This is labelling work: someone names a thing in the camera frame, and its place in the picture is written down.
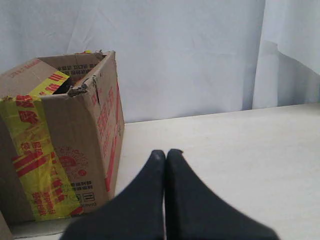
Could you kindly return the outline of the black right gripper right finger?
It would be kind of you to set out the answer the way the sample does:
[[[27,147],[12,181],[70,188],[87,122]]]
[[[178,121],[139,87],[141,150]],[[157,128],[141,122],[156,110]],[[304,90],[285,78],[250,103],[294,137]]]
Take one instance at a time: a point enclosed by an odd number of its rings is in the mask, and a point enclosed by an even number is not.
[[[165,227],[168,240],[277,240],[277,233],[211,191],[179,149],[165,161]]]

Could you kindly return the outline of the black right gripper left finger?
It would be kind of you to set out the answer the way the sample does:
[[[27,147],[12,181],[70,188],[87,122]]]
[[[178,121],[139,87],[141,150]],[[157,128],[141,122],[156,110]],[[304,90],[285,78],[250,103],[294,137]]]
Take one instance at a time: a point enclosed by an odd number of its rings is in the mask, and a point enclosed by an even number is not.
[[[63,240],[163,240],[166,156],[153,150],[138,175],[114,199],[71,223]]]

